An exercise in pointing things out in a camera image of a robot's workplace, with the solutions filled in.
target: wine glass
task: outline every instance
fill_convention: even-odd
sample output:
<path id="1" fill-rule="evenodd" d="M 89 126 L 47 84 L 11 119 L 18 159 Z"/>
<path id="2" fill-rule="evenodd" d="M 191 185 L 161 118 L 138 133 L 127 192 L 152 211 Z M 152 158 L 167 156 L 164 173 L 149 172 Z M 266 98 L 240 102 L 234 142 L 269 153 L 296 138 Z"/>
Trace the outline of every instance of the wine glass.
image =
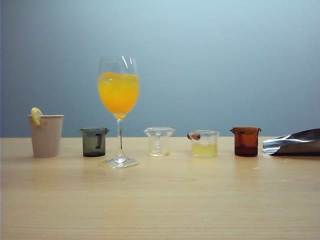
<path id="1" fill-rule="evenodd" d="M 122 146 L 122 124 L 139 95 L 137 64 L 132 57 L 104 56 L 100 59 L 98 92 L 102 103 L 115 117 L 118 130 L 117 156 L 104 160 L 102 167 L 125 168 L 137 165 L 136 159 L 126 157 Z"/>

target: cup rim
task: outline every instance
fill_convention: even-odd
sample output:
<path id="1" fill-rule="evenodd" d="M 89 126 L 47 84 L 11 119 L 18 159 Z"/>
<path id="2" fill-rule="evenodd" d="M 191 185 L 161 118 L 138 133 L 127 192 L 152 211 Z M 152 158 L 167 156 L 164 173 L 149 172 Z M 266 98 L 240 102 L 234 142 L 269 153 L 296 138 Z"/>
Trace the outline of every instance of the cup rim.
<path id="1" fill-rule="evenodd" d="M 40 118 L 61 118 L 65 115 L 41 115 Z"/>

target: glass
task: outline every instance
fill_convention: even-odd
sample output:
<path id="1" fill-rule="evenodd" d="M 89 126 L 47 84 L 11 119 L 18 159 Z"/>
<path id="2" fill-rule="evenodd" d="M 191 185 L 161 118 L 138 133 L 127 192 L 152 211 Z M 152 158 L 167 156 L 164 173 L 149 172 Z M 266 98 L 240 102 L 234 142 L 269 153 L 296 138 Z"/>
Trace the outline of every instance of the glass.
<path id="1" fill-rule="evenodd" d="M 234 154 L 241 157 L 258 155 L 258 135 L 260 128 L 253 126 L 238 126 L 230 130 L 234 133 Z"/>
<path id="2" fill-rule="evenodd" d="M 81 128 L 82 152 L 85 157 L 100 157 L 106 154 L 106 137 L 109 132 L 105 127 Z"/>
<path id="3" fill-rule="evenodd" d="M 170 154 L 170 137 L 175 129 L 171 127 L 148 127 L 144 132 L 149 139 L 149 155 L 162 157 Z"/>
<path id="4" fill-rule="evenodd" d="M 218 153 L 218 131 L 196 130 L 188 133 L 191 140 L 191 152 L 195 157 L 210 158 Z"/>
<path id="5" fill-rule="evenodd" d="M 117 156 L 100 163 L 103 167 L 124 168 L 137 165 L 136 159 L 126 157 L 122 145 L 122 124 L 139 95 L 137 64 L 132 57 L 102 57 L 98 72 L 98 92 L 102 103 L 115 117 L 118 131 Z"/>

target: clear beaker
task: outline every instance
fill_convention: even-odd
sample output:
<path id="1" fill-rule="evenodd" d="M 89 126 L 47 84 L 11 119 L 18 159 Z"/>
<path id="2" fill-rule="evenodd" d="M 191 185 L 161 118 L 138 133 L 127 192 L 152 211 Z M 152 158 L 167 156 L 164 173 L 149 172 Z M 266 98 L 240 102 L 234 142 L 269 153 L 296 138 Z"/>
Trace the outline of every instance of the clear beaker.
<path id="1" fill-rule="evenodd" d="M 175 129 L 171 127 L 148 127 L 144 132 L 149 139 L 149 155 L 161 157 L 170 154 L 170 137 Z"/>
<path id="2" fill-rule="evenodd" d="M 195 130 L 188 133 L 191 152 L 195 157 L 210 158 L 218 154 L 218 131 Z"/>

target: glass stem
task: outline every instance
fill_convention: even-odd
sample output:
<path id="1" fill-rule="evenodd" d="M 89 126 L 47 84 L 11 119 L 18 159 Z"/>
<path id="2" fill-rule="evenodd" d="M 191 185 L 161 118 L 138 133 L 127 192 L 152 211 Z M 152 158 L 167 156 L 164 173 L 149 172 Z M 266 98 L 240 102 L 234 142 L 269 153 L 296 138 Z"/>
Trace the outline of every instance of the glass stem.
<path id="1" fill-rule="evenodd" d="M 122 150 L 122 122 L 123 119 L 119 118 L 116 120 L 117 126 L 118 126 L 118 156 L 124 157 L 124 153 Z"/>

